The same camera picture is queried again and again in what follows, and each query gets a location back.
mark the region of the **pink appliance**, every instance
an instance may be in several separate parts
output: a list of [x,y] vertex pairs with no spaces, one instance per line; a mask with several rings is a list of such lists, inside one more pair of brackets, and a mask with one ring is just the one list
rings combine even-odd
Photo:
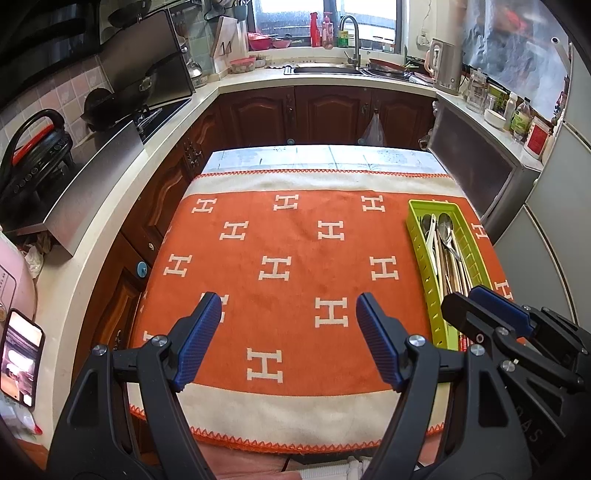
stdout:
[[0,322],[4,322],[10,309],[33,320],[37,295],[25,258],[0,233]]

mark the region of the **orange zigzag trim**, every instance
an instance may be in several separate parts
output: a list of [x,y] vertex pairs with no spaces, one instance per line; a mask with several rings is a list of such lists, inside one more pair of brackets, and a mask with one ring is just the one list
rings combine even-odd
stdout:
[[403,173],[397,171],[373,171],[373,170],[322,170],[320,168],[305,168],[303,170],[297,168],[278,168],[275,170],[245,170],[245,171],[213,171],[210,173],[199,174],[198,177],[218,177],[221,175],[255,175],[258,173],[371,173],[374,175],[390,175],[394,177],[408,177],[408,178],[451,178],[446,173]]
[[[133,415],[136,417],[146,420],[145,413],[139,407],[134,407],[133,405],[129,406],[129,409]],[[434,427],[429,427],[427,431],[427,436],[434,435],[436,433],[440,433],[443,431],[443,423],[439,425],[435,425]],[[258,452],[258,453],[329,453],[329,452],[348,452],[350,450],[360,450],[363,448],[370,448],[370,447],[377,447],[381,440],[376,440],[375,442],[363,442],[363,443],[354,443],[350,444],[347,443],[345,445],[339,443],[338,445],[295,445],[290,444],[287,445],[285,443],[271,443],[271,442],[257,442],[256,440],[243,440],[241,437],[229,437],[225,434],[220,434],[216,432],[208,432],[205,429],[196,429],[195,427],[191,427],[191,433],[196,440],[201,442],[211,443],[213,445],[221,445],[225,447],[234,447],[240,450],[248,450],[250,452]]]

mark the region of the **dish rack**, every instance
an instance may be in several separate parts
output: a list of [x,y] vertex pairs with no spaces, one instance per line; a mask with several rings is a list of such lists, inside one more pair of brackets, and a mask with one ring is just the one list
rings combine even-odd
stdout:
[[406,220],[408,232],[413,243],[414,253],[417,257],[418,269],[421,273],[427,312],[431,323],[431,335],[433,345],[449,350],[459,349],[459,335],[457,330],[448,324],[441,313],[441,303],[437,280],[429,255],[425,237],[421,230],[421,218],[424,215],[435,214],[437,218],[442,213],[448,214],[453,221],[453,231],[456,235],[457,245],[465,259],[472,284],[484,285],[491,288],[491,279],[488,276],[486,266],[472,236],[466,219],[462,215],[460,207],[455,203],[435,202],[428,200],[409,200],[408,216]]

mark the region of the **white bowl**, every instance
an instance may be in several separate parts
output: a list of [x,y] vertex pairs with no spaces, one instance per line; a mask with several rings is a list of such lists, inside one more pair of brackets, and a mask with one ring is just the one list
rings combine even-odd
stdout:
[[489,110],[488,108],[484,112],[484,120],[499,130],[503,130],[503,127],[505,126],[505,117],[493,110]]

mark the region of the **kitchen sink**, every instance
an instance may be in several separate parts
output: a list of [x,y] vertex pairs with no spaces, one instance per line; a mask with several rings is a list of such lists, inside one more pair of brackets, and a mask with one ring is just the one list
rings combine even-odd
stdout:
[[339,63],[300,63],[297,65],[285,67],[286,75],[298,73],[336,73],[340,75],[363,75],[351,65],[342,65]]

